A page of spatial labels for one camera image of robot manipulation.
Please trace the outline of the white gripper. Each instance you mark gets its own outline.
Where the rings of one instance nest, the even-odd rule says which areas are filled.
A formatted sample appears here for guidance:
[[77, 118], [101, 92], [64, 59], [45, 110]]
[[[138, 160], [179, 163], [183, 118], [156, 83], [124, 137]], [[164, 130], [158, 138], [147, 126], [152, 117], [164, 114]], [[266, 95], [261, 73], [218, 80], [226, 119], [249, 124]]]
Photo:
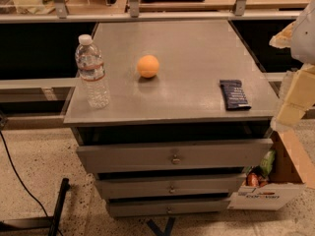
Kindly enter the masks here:
[[296, 72], [287, 71], [279, 92], [279, 103], [271, 128], [284, 132], [296, 125], [315, 104], [315, 0], [269, 44], [275, 48], [290, 48], [291, 56], [304, 64]]

